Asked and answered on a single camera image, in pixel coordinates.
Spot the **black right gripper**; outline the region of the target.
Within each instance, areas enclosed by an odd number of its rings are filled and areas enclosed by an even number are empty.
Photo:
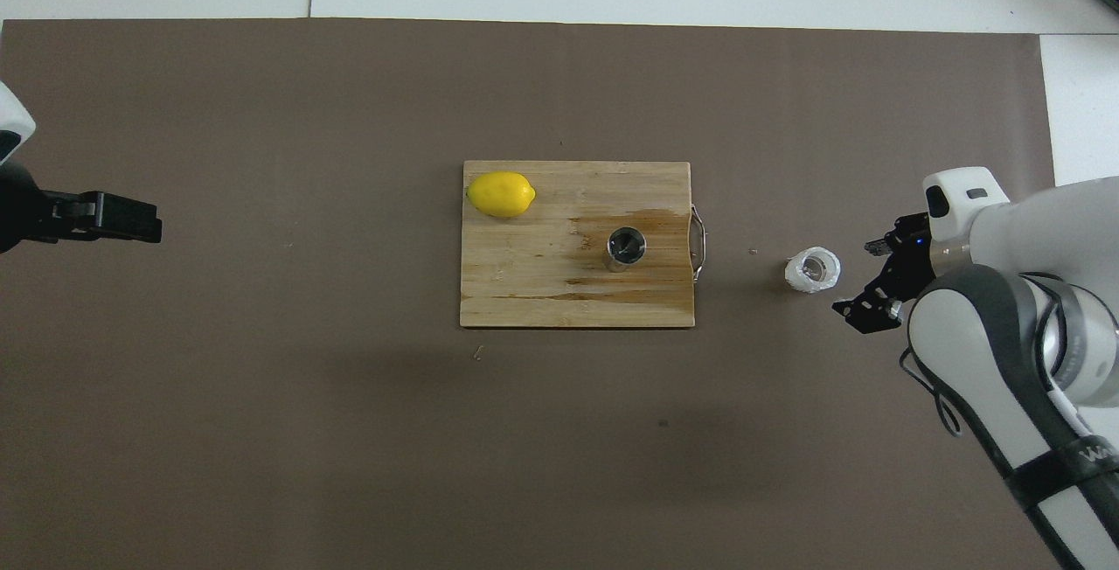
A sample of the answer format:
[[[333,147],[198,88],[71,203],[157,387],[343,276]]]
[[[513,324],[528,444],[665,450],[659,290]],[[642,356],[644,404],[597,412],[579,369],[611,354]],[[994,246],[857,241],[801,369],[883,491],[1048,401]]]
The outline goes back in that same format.
[[[871,256],[887,256],[883,274],[875,275],[854,298],[833,302],[831,310],[862,334],[897,330],[904,323],[903,303],[935,278],[928,255],[930,244],[927,212],[895,219],[882,239],[865,243]]]

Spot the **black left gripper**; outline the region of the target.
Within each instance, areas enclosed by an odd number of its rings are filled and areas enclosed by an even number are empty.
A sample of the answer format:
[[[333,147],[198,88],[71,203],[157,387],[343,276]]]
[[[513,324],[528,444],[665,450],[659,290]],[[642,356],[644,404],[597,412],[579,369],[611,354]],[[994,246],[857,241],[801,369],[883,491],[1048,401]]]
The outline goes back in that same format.
[[[53,243],[96,240],[160,243],[163,219],[156,205],[109,191],[41,191],[21,163],[1,168],[1,253],[25,240]]]

